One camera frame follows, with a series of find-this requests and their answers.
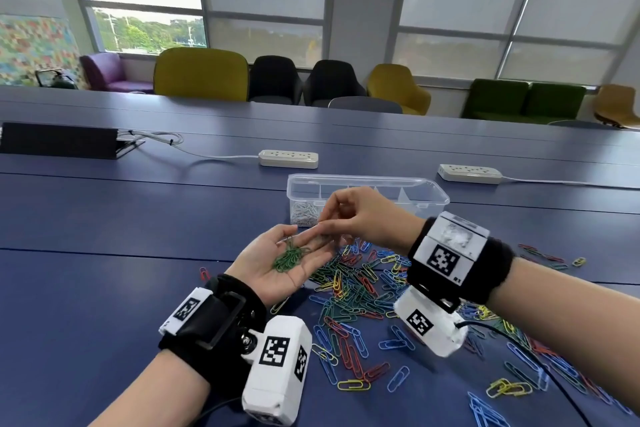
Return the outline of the white power strip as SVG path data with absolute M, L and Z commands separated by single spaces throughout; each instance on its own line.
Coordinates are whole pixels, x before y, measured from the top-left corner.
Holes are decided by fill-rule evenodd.
M 258 161 L 259 164 L 264 167 L 317 169 L 319 166 L 319 154 L 313 152 L 265 149 L 259 153 Z
M 440 164 L 438 175 L 445 181 L 499 185 L 504 180 L 503 174 L 492 167 Z

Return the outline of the grey chair back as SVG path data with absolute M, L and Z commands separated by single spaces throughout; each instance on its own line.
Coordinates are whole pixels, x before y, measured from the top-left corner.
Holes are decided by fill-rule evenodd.
M 403 114 L 403 109 L 399 104 L 370 96 L 344 96 L 334 98 L 329 102 L 328 108 L 385 114 Z
M 547 124 L 548 126 L 561 126 L 565 128 L 580 128 L 589 130 L 619 130 L 618 127 L 600 122 L 589 122 L 580 120 L 560 120 L 552 121 Z

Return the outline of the person's left forearm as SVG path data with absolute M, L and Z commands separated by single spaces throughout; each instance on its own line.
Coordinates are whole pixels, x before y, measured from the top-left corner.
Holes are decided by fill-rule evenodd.
M 88 427 L 188 427 L 210 391 L 187 363 L 162 350 Z

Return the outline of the bunch of green paper clips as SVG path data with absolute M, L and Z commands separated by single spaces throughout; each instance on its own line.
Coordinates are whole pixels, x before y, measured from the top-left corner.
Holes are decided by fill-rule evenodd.
M 287 237 L 284 243 L 286 245 L 284 253 L 279 255 L 272 265 L 272 269 L 279 273 L 286 273 L 295 268 L 311 252 L 308 246 L 295 246 L 293 237 Z

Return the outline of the person's right hand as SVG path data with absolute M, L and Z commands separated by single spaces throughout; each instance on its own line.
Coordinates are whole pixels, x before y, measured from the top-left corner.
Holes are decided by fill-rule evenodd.
M 423 236 L 423 230 L 428 231 L 435 222 L 435 218 L 425 220 L 413 215 L 370 187 L 334 192 L 318 223 L 332 219 L 357 219 L 361 229 L 358 238 L 404 256 Z

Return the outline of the person's left hand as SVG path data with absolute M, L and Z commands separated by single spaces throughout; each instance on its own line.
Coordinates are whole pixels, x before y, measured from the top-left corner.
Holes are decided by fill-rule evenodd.
M 342 237 L 322 235 L 316 226 L 303 231 L 298 229 L 293 238 L 295 246 L 308 246 L 311 252 L 290 271 L 279 273 L 272 269 L 273 262 L 285 251 L 284 241 L 278 251 L 259 251 L 254 245 L 255 238 L 237 256 L 226 274 L 249 286 L 268 309 L 283 302 L 317 269 L 331 261 L 342 244 Z

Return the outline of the colourful mosaic wall panel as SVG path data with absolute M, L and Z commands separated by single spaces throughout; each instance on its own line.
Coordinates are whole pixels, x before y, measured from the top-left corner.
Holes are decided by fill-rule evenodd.
M 38 86 L 37 71 L 59 70 L 89 89 L 80 57 L 65 19 L 0 14 L 0 85 Z

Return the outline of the wide yellow sofa chair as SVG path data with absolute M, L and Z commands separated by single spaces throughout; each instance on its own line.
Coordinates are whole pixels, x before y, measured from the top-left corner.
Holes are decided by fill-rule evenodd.
M 160 96 L 247 101 L 250 70 L 239 53 L 213 48 L 169 48 L 156 58 L 154 93 Z

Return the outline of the clear plastic container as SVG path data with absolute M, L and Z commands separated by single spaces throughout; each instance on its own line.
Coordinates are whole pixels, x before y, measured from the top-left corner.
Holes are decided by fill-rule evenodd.
M 290 174 L 286 195 L 290 201 L 324 201 L 347 188 L 370 187 L 401 208 L 419 216 L 437 216 L 450 203 L 446 192 L 434 181 L 426 178 L 391 176 L 362 176 L 344 174 Z

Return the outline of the tan chair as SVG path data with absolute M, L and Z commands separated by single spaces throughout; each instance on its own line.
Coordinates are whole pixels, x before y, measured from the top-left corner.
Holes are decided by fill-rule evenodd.
M 633 87 L 605 84 L 594 99 L 594 117 L 603 124 L 623 130 L 640 131 L 640 116 L 634 112 L 636 90 Z

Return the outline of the person's right forearm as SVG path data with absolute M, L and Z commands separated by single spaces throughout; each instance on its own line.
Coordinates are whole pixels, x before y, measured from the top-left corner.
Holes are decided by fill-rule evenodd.
M 640 416 L 640 299 L 515 258 L 483 264 L 487 305 Z

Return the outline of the green sofa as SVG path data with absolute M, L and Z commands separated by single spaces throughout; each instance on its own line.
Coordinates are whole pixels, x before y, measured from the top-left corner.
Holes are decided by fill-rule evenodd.
M 468 90 L 460 117 L 532 124 L 572 121 L 585 95 L 581 85 L 478 78 Z

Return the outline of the heap of white paper clips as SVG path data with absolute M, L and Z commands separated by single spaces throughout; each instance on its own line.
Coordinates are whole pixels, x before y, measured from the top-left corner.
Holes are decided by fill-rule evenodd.
M 310 228 L 318 223 L 324 209 L 324 201 L 290 201 L 289 221 L 300 228 Z

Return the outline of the pile of colourful paper clips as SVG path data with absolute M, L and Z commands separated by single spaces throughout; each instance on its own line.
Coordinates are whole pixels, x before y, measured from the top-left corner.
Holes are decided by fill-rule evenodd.
M 312 334 L 294 427 L 640 427 L 640 416 L 486 305 L 462 300 L 461 349 L 439 358 L 394 313 L 409 261 L 360 243 L 273 312 Z

